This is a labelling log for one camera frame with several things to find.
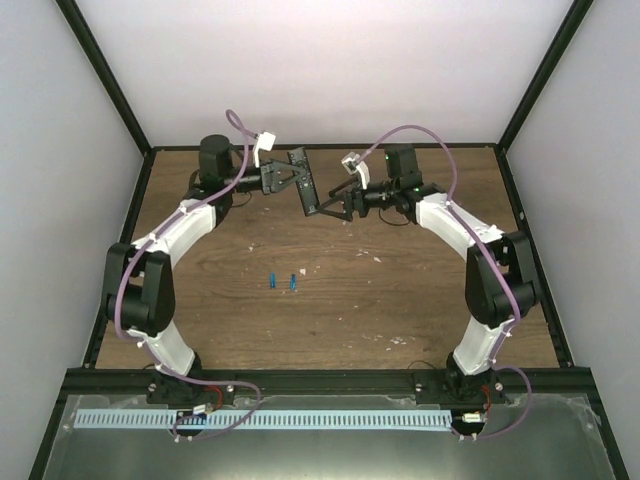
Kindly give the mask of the black remote control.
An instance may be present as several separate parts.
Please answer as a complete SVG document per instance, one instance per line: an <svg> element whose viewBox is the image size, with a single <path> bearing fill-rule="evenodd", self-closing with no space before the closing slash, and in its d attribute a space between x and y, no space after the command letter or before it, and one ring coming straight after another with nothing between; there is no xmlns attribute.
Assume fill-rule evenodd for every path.
<svg viewBox="0 0 640 480"><path fill-rule="evenodd" d="M288 152L289 163L296 176L296 188L305 216L314 215L319 206L319 198L310 168L307 152L304 147L298 147Z"/></svg>

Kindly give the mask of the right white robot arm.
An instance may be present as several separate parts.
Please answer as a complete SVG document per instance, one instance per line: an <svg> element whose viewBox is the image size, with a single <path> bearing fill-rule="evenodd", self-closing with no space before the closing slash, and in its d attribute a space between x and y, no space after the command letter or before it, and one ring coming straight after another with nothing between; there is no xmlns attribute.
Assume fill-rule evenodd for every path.
<svg viewBox="0 0 640 480"><path fill-rule="evenodd" d="M425 183L413 147L387 148L385 162L387 180L374 183L362 155L348 153L341 164L349 180L331 190L315 210L350 221L373 208L393 208L464 260L470 320L449 356L444 389L451 400L468 402L480 390L478 376L495 366L505 340L540 301L531 242L521 231L506 233L483 222L457 204L451 192Z"/></svg>

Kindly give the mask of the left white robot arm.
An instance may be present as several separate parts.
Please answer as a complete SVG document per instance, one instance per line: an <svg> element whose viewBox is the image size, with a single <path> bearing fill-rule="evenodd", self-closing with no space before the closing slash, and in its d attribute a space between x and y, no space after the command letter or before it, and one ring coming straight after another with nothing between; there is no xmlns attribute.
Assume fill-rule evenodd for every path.
<svg viewBox="0 0 640 480"><path fill-rule="evenodd" d="M173 269L204 236L220 226L233 206L235 193L277 193L297 183L310 182L304 148L290 151L284 162L262 162L259 154L272 148L268 132L241 150L219 134L205 137L199 146L198 168L177 209L155 229L131 244L112 245L106 257L101 311L113 322L117 335L146 349L155 367L173 373L170 393L181 403L196 402L204 392L197 353L187 345L175 321Z"/></svg>

